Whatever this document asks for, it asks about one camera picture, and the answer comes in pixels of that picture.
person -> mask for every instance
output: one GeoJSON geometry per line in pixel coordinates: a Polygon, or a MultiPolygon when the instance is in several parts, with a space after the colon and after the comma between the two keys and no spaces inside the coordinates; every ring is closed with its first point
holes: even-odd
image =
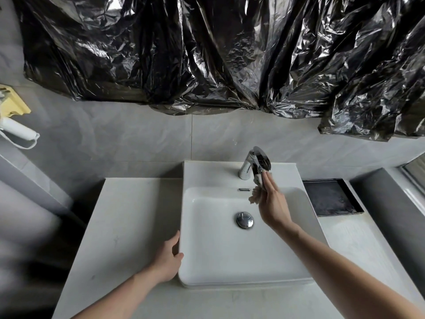
{"type": "MultiPolygon", "coordinates": [[[[410,301],[381,283],[291,220],[285,197],[268,172],[259,203],[263,221],[295,252],[333,305],[347,319],[425,318],[410,301]]],[[[173,279],[183,253],[173,254],[179,232],[163,243],[153,262],[72,319],[127,319],[157,284],[173,279]]]]}

faucet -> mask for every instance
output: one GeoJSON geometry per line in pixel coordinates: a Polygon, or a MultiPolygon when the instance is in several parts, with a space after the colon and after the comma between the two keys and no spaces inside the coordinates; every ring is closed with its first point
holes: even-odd
{"type": "Polygon", "coordinates": [[[261,172],[270,171],[270,169],[272,169],[272,164],[264,151],[256,146],[248,152],[247,158],[238,172],[239,178],[248,180],[251,177],[251,169],[254,173],[254,182],[258,186],[263,187],[261,172]]]}

sink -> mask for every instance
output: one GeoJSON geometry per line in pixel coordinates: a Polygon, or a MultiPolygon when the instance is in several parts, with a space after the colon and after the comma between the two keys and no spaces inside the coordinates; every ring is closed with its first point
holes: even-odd
{"type": "MultiPolygon", "coordinates": [[[[178,276],[188,288],[241,288],[312,282],[288,245],[261,219],[248,198],[255,184],[241,180],[239,162],[185,161],[179,250],[184,253],[178,276]],[[242,229],[239,212],[254,225],[242,229]]],[[[306,232],[327,244],[296,165],[272,164],[286,196],[291,217],[306,232]]]]}

black rectangular tray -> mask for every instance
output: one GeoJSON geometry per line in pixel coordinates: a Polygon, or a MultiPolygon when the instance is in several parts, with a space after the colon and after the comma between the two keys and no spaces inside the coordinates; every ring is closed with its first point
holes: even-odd
{"type": "Polygon", "coordinates": [[[303,180],[317,216],[364,213],[343,179],[303,180]]]}

forearm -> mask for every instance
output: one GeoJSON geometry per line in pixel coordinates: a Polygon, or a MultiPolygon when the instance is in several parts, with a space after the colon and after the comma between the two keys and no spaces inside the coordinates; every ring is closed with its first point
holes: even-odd
{"type": "Polygon", "coordinates": [[[127,319],[158,283],[153,269],[147,268],[131,276],[102,299],[72,319],[127,319]]]}
{"type": "Polygon", "coordinates": [[[423,318],[411,302],[298,225],[276,230],[345,318],[423,318]]]}

